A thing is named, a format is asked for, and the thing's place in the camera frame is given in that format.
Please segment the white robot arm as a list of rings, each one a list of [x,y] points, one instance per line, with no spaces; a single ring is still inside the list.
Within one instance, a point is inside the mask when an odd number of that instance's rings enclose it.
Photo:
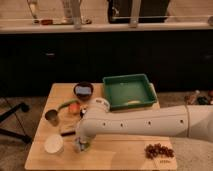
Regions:
[[[111,113],[104,98],[90,101],[76,126],[81,143],[99,134],[187,137],[213,142],[213,105],[181,105],[155,110]]]

